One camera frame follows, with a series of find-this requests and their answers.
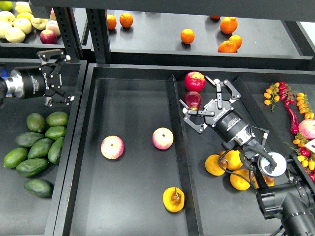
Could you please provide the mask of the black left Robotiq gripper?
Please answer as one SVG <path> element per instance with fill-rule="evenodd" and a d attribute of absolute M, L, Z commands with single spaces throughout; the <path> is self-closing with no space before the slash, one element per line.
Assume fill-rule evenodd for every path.
<path fill-rule="evenodd" d="M 37 52 L 40 67 L 14 68 L 4 79 L 4 96 L 30 99 L 45 97 L 46 107 L 69 106 L 75 95 L 62 89 L 60 71 L 71 60 L 62 49 Z"/>

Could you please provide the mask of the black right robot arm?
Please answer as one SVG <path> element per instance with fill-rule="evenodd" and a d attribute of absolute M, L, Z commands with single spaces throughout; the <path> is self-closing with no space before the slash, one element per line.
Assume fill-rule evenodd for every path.
<path fill-rule="evenodd" d="M 258 142 L 253 126 L 243 120 L 232 104 L 241 95 L 229 80 L 205 77 L 216 89 L 216 98 L 202 110 L 191 109 L 183 100 L 184 122 L 198 133 L 211 127 L 222 139 L 226 152 L 240 151 L 243 167 L 249 171 L 243 177 L 255 189 L 259 209 L 265 219 L 280 219 L 287 236 L 315 234 L 315 188 L 295 157 L 285 158 L 277 152 L 267 152 L 269 134 L 264 130 Z"/>

